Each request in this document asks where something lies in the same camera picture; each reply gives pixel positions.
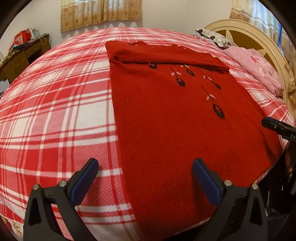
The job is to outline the red white plaid bedsheet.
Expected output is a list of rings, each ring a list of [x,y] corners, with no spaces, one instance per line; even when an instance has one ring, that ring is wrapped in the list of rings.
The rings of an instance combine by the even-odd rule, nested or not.
[[[295,124],[287,104],[215,45],[168,30],[109,28],[74,36],[31,64],[1,99],[1,218],[23,239],[30,193],[68,181],[94,158],[98,174],[75,209],[96,240],[144,240],[119,160],[106,43],[176,44],[220,59],[263,109]],[[52,204],[64,237],[74,240]]]

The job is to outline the beige side window curtain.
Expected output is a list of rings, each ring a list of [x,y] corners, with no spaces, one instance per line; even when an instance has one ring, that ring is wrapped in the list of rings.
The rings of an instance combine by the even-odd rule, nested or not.
[[[260,29],[279,46],[290,64],[295,63],[295,47],[280,22],[260,1],[234,0],[230,18],[242,20]]]

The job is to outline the cream wooden headboard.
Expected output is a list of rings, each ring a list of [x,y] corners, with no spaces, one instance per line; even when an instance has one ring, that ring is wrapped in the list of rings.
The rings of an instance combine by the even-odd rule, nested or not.
[[[215,21],[205,27],[205,29],[217,32],[234,42],[239,47],[255,49],[259,52],[273,68],[277,71],[283,83],[283,101],[287,104],[292,116],[295,118],[295,105],[288,95],[288,85],[290,81],[290,66],[286,58],[281,53],[276,43],[267,37],[261,30],[253,25],[235,19],[225,19]]]

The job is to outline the white paper shopping bag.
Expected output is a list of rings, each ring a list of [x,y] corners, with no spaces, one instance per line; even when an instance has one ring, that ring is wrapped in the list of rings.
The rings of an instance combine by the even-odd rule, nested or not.
[[[3,97],[5,91],[9,88],[9,86],[10,83],[7,79],[0,81],[0,99]]]

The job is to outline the red gift bag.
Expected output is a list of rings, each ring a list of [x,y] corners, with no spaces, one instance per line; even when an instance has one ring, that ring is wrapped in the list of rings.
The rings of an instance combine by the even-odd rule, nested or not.
[[[17,35],[15,35],[14,41],[12,45],[10,46],[9,50],[11,50],[15,45],[19,46],[21,44],[26,44],[31,39],[31,33],[23,30],[20,31]]]

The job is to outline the red knitted sweater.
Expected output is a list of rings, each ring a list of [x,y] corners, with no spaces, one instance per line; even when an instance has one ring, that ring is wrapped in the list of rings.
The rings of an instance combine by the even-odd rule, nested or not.
[[[209,218],[192,171],[202,159],[248,187],[281,156],[263,109],[208,53],[171,44],[106,43],[125,188],[144,240],[163,240]]]

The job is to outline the grey patterned pillow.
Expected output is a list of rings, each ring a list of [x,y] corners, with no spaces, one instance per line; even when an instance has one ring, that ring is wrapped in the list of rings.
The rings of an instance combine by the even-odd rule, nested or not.
[[[222,50],[227,49],[231,46],[238,47],[237,44],[235,44],[231,40],[227,39],[225,36],[223,36],[217,32],[213,32],[211,30],[197,29],[197,30],[195,30],[195,33],[198,38],[212,42],[213,44],[215,44],[217,47],[219,47]]]

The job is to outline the brown wooden desk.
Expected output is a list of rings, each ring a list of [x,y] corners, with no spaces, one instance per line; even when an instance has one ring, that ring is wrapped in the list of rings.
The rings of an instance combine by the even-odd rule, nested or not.
[[[1,81],[8,80],[11,84],[29,65],[51,49],[51,40],[49,34],[43,34],[7,56],[6,61],[1,64]]]

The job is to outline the pink floral folded blanket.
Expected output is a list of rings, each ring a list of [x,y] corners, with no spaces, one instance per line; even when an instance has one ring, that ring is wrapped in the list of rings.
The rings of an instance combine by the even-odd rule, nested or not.
[[[242,68],[258,80],[271,94],[282,96],[284,91],[280,76],[259,52],[255,49],[245,49],[231,46],[223,53],[236,61]]]

